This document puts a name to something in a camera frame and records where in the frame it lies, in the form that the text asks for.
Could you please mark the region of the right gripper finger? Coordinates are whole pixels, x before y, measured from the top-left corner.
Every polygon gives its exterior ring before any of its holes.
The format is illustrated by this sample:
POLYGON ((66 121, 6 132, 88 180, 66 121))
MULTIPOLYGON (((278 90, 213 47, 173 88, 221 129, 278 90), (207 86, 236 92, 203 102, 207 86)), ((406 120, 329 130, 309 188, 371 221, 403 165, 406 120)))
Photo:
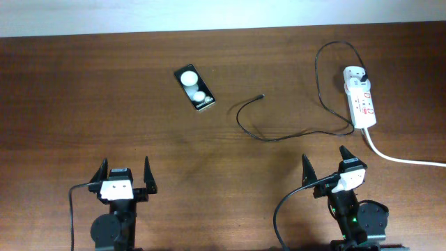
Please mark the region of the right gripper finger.
POLYGON ((302 155, 302 187, 312 187, 315 186, 318 181, 316 173, 309 158, 303 154, 302 155))
POLYGON ((354 162, 357 160, 357 158, 344 145, 339 147, 339 151, 344 162, 354 162))

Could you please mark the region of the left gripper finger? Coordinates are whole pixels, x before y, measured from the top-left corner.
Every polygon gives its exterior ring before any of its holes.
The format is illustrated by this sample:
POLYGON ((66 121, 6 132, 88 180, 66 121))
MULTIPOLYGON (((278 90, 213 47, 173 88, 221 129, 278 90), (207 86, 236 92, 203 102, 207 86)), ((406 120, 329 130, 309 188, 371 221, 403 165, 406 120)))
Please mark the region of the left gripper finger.
POLYGON ((145 157, 144 161, 144 183, 148 194, 157 194, 157 185, 151 172, 148 156, 145 157))
POLYGON ((97 172, 93 175, 92 179, 90 180, 90 183, 100 183, 104 181, 107 178, 107 170, 108 170, 108 161, 105 158, 97 172))

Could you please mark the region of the black smartphone with white circles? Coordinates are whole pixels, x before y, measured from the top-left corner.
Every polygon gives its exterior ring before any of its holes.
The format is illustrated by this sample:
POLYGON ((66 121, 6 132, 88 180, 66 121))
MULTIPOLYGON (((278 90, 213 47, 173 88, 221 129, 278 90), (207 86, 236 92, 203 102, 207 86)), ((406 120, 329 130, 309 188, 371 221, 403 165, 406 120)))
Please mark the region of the black smartphone with white circles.
POLYGON ((174 77, 196 111, 203 111, 216 103, 214 95, 193 64, 175 71, 174 77))

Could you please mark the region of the white power strip red switches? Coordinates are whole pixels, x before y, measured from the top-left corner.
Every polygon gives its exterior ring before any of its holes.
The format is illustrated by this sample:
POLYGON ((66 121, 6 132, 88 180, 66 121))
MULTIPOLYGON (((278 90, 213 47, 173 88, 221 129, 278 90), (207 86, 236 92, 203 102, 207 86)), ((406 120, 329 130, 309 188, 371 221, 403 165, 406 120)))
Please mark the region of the white power strip red switches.
POLYGON ((376 124, 376 114, 371 99, 371 82, 365 69, 349 66, 343 71, 344 90, 348 98, 351 119, 355 129, 364 129, 376 124))

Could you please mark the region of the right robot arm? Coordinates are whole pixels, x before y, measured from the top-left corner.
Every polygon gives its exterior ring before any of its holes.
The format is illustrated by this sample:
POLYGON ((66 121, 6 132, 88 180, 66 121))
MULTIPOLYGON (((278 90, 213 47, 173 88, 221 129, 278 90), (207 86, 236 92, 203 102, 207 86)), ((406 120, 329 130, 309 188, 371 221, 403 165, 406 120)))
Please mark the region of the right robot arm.
POLYGON ((330 243, 332 250, 408 250, 401 244, 382 245, 386 239, 390 211, 374 200, 358 200, 355 189, 366 176, 367 165, 345 146, 339 147, 342 161, 338 170, 324 178, 317 178, 306 155, 302 156, 302 186, 312 188, 313 196, 328 198, 330 214, 337 221, 343 238, 330 243))

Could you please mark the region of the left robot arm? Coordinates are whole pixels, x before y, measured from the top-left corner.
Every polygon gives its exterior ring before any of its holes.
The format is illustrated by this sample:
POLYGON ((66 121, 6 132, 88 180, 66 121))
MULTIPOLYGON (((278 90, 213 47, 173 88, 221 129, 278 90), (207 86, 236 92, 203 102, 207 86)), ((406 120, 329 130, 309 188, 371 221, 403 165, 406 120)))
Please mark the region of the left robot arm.
POLYGON ((148 157, 144 160, 143 181, 144 187, 134 188, 131 169, 108 169, 107 160, 102 161, 88 185, 89 192, 109 206, 109 212, 98 216, 91 225, 95 250, 138 250, 135 245, 137 204, 147 202, 150 195, 157 193, 148 157))

